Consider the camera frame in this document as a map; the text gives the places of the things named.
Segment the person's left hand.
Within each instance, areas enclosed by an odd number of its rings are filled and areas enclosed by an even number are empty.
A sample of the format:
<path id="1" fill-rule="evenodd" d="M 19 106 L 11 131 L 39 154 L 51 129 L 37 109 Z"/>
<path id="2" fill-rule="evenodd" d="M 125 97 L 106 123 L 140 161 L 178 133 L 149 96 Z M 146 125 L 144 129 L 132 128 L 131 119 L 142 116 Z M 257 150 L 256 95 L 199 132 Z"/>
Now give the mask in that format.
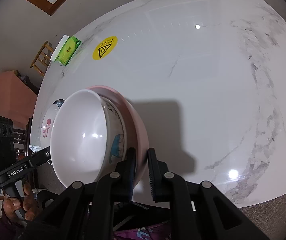
<path id="1" fill-rule="evenodd" d="M 33 221 L 41 212 L 34 198 L 31 185 L 27 181 L 24 183 L 23 191 L 25 194 L 23 200 L 11 197 L 7 193 L 4 194 L 2 207 L 7 218 L 13 223 L 20 221 L 20 218 L 15 213 L 15 211 L 18 211 L 20 208 L 23 208 L 25 211 L 26 221 Z"/>

